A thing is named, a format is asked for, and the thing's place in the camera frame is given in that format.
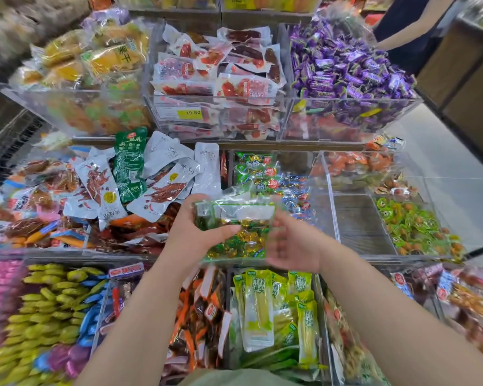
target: person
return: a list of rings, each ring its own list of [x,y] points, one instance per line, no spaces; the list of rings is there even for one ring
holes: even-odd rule
[[[424,49],[438,21],[454,0],[394,0],[385,15],[372,26],[378,49],[388,51],[393,64],[417,74]]]
[[[158,385],[172,334],[182,282],[206,251],[240,230],[227,225],[200,231],[189,196],[164,250],[145,273],[108,337],[76,386]],[[284,270],[320,273],[391,384],[483,384],[483,355],[398,290],[367,261],[311,225],[278,210],[266,260]],[[263,370],[195,370],[182,385],[289,385]]]

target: tiled floor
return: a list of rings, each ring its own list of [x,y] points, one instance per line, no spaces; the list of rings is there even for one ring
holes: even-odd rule
[[[387,132],[406,139],[441,219],[468,250],[483,246],[483,165],[423,104]]]

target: yellow circle label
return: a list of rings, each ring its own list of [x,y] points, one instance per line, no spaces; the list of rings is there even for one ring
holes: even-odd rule
[[[108,191],[104,194],[104,202],[114,203],[116,200],[116,194],[114,192]]]

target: dark blue shirt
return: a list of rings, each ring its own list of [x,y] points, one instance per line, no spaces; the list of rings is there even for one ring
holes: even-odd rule
[[[426,8],[429,0],[394,0],[379,25],[374,30],[375,38],[378,42],[398,33],[411,23],[420,19],[422,12]],[[405,52],[419,52],[424,49],[428,39],[436,28],[436,24],[424,35],[413,39],[411,42],[400,46]]]

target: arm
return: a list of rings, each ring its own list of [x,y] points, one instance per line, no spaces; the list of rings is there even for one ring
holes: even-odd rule
[[[393,385],[483,384],[483,355],[460,335],[352,250],[282,211],[276,217],[267,260],[278,268],[321,273]]]
[[[449,6],[451,6],[453,1],[454,0],[429,0],[424,12],[422,12],[422,15],[416,22],[411,23],[396,34],[382,40],[378,43],[378,48],[380,50],[392,50],[424,35],[427,31],[431,30],[438,19],[441,18]]]
[[[107,339],[91,357],[76,386],[159,384],[180,287],[207,250],[240,229],[238,225],[200,231],[192,217],[194,194],[183,203],[157,262],[145,273]]]

